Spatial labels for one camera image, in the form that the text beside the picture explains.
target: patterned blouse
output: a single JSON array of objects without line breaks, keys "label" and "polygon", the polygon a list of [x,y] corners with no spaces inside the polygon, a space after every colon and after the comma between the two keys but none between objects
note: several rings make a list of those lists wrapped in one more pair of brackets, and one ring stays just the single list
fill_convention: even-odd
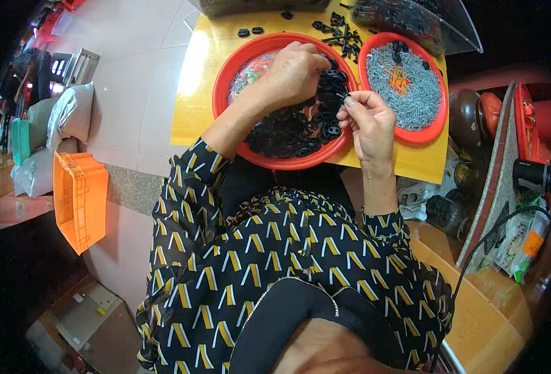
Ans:
[{"label": "patterned blouse", "polygon": [[216,187],[229,161],[199,139],[170,164],[154,207],[147,297],[136,317],[144,368],[229,372],[244,325],[258,318],[253,311],[275,283],[288,279],[326,293],[336,305],[332,321],[345,307],[336,299],[341,290],[367,300],[390,328],[387,344],[401,356],[400,369],[421,368],[449,331],[451,288],[414,258],[398,211],[363,214],[360,228],[322,194],[275,187],[225,218]]}]

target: person in background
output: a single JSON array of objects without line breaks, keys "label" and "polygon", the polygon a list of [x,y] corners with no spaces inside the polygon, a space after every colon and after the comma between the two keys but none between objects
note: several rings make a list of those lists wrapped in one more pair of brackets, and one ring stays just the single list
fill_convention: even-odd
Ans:
[{"label": "person in background", "polygon": [[144,368],[403,372],[422,369],[449,332],[451,286],[414,258],[398,211],[396,116],[380,96],[352,92],[338,113],[361,163],[362,225],[332,166],[274,176],[235,158],[261,118],[313,97],[326,69],[314,45],[291,43],[172,156],[136,317]]},{"label": "person in background", "polygon": [[17,103],[27,82],[32,83],[30,105],[51,97],[49,90],[49,83],[53,78],[51,62],[51,54],[47,51],[29,48],[20,53],[9,69],[9,76],[13,77],[15,74],[20,81],[20,85],[14,97],[7,99],[12,99]]}]

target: yellow table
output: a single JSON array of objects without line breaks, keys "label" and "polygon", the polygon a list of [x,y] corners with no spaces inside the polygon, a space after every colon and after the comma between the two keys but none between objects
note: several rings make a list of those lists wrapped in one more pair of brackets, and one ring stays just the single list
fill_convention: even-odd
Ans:
[{"label": "yellow table", "polygon": [[[345,16],[351,30],[359,30],[361,38],[366,41],[372,33],[351,21],[351,11],[332,1],[324,13],[295,12],[294,18],[285,20],[279,12],[261,12],[237,14],[219,20],[209,20],[201,15],[190,39],[184,58],[178,94],[175,102],[174,119],[171,127],[171,144],[189,146],[197,140],[203,131],[213,122],[211,96],[213,84],[219,69],[237,48],[245,42],[259,37],[251,34],[239,38],[239,29],[251,29],[260,26],[265,34],[276,32],[297,32],[313,36],[316,39],[330,37],[311,27],[313,21],[321,20],[329,25],[331,12]],[[354,62],[346,60],[359,82],[359,68]],[[444,57],[435,59],[436,65],[444,73],[446,87],[446,61]],[[448,146],[448,121],[442,133],[433,142],[425,145],[394,143],[394,172],[396,175],[434,182],[440,184],[444,174],[446,149]],[[328,162],[360,168],[359,160],[353,149]]]}]

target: red plastic tray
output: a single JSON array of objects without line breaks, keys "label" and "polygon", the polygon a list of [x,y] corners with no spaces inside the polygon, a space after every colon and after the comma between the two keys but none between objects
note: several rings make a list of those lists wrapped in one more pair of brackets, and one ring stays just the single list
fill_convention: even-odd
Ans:
[{"label": "red plastic tray", "polygon": [[448,91],[446,90],[446,85],[444,84],[444,77],[442,72],[439,71],[435,62],[431,56],[419,46],[416,42],[402,36],[395,34],[393,32],[380,32],[371,36],[360,49],[359,53],[359,77],[360,84],[363,90],[372,90],[369,85],[369,77],[367,76],[367,55],[371,53],[371,49],[378,48],[384,44],[391,43],[394,40],[403,41],[408,44],[408,48],[412,50],[415,55],[421,55],[421,58],[429,63],[431,70],[433,70],[437,77],[439,78],[439,89],[442,93],[442,100],[439,103],[439,113],[437,118],[435,118],[429,127],[421,131],[407,131],[399,126],[396,126],[394,129],[394,134],[403,140],[411,143],[426,143],[432,141],[439,135],[446,124],[446,118],[448,117]]},{"label": "red plastic tray", "polygon": [[[292,32],[269,34],[248,41],[239,49],[235,50],[223,64],[215,80],[215,85],[213,86],[213,117],[217,118],[227,108],[229,83],[232,81],[234,75],[242,65],[246,64],[250,59],[257,57],[258,55],[262,55],[267,51],[273,52],[281,50],[293,41],[314,44],[317,51],[325,53],[329,57],[335,58],[339,64],[338,69],[344,71],[348,76],[347,85],[349,90],[352,92],[358,89],[359,86],[354,79],[354,74],[350,70],[348,64],[346,64],[346,61],[339,56],[338,52],[324,42],[311,38],[307,35],[295,34]],[[331,156],[344,150],[346,143],[351,142],[351,140],[352,130],[346,128],[342,129],[342,134],[338,138],[330,141],[328,144],[322,146],[320,150],[309,154],[309,156],[306,157],[274,159],[267,157],[264,154],[252,152],[249,145],[244,142],[240,144],[238,154],[255,165],[259,165],[267,169],[300,170],[310,168],[326,161]]]}]

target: woman's right hand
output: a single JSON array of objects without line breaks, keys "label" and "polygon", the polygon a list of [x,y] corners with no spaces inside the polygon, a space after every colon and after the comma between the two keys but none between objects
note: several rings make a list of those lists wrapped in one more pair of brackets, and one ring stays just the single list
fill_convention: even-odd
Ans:
[{"label": "woman's right hand", "polygon": [[338,112],[340,128],[353,131],[354,151],[363,172],[389,176],[392,172],[396,114],[373,91],[354,91]]}]

